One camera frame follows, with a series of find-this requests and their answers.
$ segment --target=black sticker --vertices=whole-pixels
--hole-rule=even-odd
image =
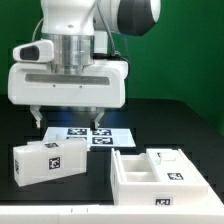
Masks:
[[[19,174],[19,163],[15,160],[15,170]]]
[[[183,180],[183,176],[180,173],[167,173],[170,180]]]
[[[86,128],[69,128],[68,135],[87,135]]]
[[[106,137],[94,137],[92,143],[95,145],[113,145],[112,138]]]
[[[45,146],[47,148],[56,148],[56,147],[59,147],[56,143],[48,143],[48,144],[45,144]]]
[[[83,139],[87,140],[87,137],[71,137],[71,136],[66,137],[66,139],[71,139],[71,138],[83,138]]]
[[[172,199],[171,198],[157,198],[155,200],[155,205],[157,206],[170,206],[172,205]]]
[[[55,157],[49,159],[49,170],[59,169],[61,167],[61,158]]]
[[[111,136],[111,130],[110,129],[98,129],[96,131],[92,131],[93,135],[100,135],[100,136]]]

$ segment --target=green wall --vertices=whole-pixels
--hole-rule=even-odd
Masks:
[[[7,93],[12,49],[29,42],[40,0],[0,1],[0,94]],[[162,0],[159,23],[144,37],[114,35],[132,74],[127,96],[185,102],[224,134],[224,0]]]

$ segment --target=black table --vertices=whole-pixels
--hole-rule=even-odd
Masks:
[[[44,127],[36,128],[28,106],[12,105],[0,96],[0,205],[113,204],[110,149],[94,147],[87,155],[87,173],[18,187],[13,177],[13,147],[42,140],[47,127],[89,127],[95,112],[43,107]],[[146,148],[181,148],[218,196],[224,200],[224,137],[184,103],[175,100],[127,99],[121,109],[108,109],[104,128],[129,128],[139,154]]]

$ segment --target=printed marker sheet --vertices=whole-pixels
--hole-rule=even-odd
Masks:
[[[88,148],[91,146],[104,147],[135,147],[135,142],[129,129],[99,128],[55,128],[49,127],[43,141],[52,142],[59,139],[84,138]]]

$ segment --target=white box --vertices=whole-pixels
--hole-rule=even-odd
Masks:
[[[19,186],[86,172],[87,143],[75,138],[13,148]]]
[[[146,154],[120,155],[112,150],[111,186],[115,205],[211,206],[209,184],[181,150],[147,149]]]

